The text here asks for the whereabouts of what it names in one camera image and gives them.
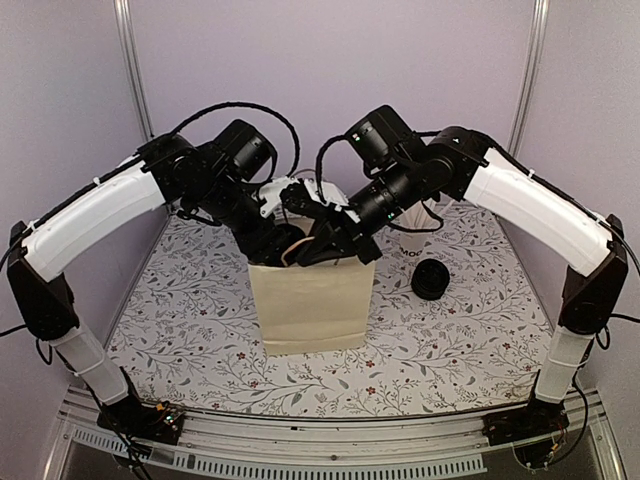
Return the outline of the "kraft paper bag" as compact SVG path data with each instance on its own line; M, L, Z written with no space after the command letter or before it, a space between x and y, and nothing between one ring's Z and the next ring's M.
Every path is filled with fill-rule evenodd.
M358 348L364 344L376 264L355 257L291 265L290 253L313 241L290 246L271 267L248 264L262 343L269 356Z

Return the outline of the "stack of black lids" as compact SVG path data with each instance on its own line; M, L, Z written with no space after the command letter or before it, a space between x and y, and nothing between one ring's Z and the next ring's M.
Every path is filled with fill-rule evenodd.
M423 300L439 300L450 283L446 265L436 259L420 261L411 277L412 291Z

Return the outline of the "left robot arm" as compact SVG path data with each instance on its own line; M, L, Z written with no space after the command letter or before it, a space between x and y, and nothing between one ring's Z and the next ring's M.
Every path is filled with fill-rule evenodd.
M25 328L66 361L128 434L148 426L148 412L128 376L81 322L64 270L129 221L173 203L179 203L177 214L184 220L229 228L250 262L281 265L286 250L304 233L276 221L261 192L269 182L253 180L264 164L277 163L271 142L242 120L232 121L200 146L180 134L206 114L243 107L288 122L279 112L251 102L206 107L139 147L42 218L12 228L1 263Z

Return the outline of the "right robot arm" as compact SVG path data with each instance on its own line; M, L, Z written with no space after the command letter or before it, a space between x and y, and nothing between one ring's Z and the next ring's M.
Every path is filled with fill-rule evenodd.
M363 263L379 258L376 232L418 202L444 194L506 219L567 261L558 325L533 401L516 421L524 435L539 435L554 422L554 405L564 400L622 292L633 255L620 220L580 205L486 134L459 126L419 133L389 105L335 139L351 145L370 182L314 223L323 256L357 256Z

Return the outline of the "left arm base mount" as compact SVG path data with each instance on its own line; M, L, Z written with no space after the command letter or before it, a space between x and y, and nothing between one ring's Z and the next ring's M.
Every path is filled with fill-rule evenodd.
M97 425L123 436L176 445L184 421L184 413L167 401L146 406L129 395L112 405L101 404Z

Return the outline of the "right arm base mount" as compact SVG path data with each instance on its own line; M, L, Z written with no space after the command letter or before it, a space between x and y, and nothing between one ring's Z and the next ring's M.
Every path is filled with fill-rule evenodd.
M518 462L530 469L545 468L552 463L569 426L563 401L550 403L535 396L531 396L524 406L488 413L482 421L482 434L491 446L544 436L539 442L514 450Z

